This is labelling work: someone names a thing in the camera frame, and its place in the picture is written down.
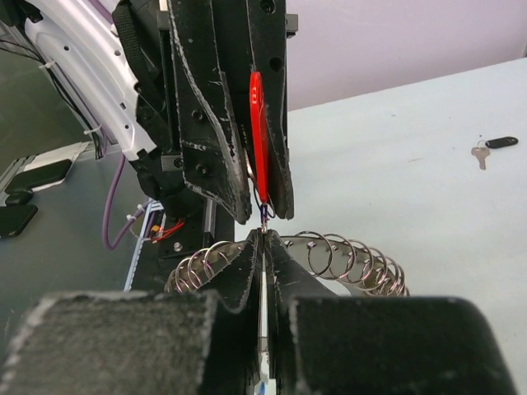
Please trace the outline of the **key with red tag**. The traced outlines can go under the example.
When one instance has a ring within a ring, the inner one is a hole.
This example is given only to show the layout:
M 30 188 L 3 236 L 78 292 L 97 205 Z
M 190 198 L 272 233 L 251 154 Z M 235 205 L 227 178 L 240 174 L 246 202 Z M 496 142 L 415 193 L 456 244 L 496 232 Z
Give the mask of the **key with red tag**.
M 259 206 L 261 230 L 268 231 L 271 217 L 269 207 L 269 153 L 268 153 L 268 124 L 264 103 L 264 85 L 260 72 L 250 73 L 249 105 L 251 135 L 254 153 L 253 174 L 254 196 Z

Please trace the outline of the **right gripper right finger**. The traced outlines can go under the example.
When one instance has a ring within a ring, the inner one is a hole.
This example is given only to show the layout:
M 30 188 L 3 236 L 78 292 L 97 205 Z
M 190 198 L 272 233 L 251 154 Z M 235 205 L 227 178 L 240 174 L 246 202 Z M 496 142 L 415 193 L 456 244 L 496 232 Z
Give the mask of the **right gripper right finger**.
M 515 394 L 494 334 L 471 302 L 352 295 L 263 237 L 269 373 L 280 394 Z

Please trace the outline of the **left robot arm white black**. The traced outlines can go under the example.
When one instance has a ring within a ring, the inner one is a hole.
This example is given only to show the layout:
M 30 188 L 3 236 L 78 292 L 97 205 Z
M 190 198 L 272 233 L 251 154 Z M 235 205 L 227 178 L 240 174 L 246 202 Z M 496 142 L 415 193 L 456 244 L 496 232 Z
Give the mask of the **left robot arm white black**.
M 118 144 L 143 192 L 181 217 L 208 198 L 237 222 L 258 192 L 294 215 L 284 1 L 4 1 L 16 28 Z

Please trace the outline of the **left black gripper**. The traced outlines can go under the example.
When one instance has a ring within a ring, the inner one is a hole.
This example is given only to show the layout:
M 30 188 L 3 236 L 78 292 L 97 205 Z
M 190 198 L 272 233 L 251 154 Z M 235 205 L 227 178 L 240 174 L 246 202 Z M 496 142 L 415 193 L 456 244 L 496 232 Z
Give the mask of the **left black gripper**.
M 238 223 L 250 218 L 249 86 L 260 72 L 269 195 L 276 216 L 292 219 L 286 3 L 122 1 L 113 21 L 137 79 L 137 121 L 153 141 L 132 161 L 143 192 L 170 214 L 210 198 Z

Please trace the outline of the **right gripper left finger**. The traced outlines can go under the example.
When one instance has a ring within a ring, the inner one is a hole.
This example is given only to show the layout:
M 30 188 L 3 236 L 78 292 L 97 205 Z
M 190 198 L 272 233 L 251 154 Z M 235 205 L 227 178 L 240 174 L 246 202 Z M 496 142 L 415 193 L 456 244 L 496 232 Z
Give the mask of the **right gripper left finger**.
M 215 249 L 200 289 L 43 296 L 12 338 L 4 394 L 251 394 L 264 238 Z

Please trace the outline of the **silver disc keyring with keys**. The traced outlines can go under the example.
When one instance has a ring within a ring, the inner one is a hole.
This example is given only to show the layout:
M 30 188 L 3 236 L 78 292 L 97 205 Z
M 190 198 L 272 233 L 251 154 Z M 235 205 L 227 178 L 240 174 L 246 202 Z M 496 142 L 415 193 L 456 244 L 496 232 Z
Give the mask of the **silver disc keyring with keys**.
M 302 231 L 282 237 L 285 250 L 311 276 L 336 281 L 352 295 L 408 297 L 403 268 L 379 249 L 337 234 Z M 245 241 L 220 241 L 184 258 L 170 272 L 164 291 L 195 291 L 242 254 Z

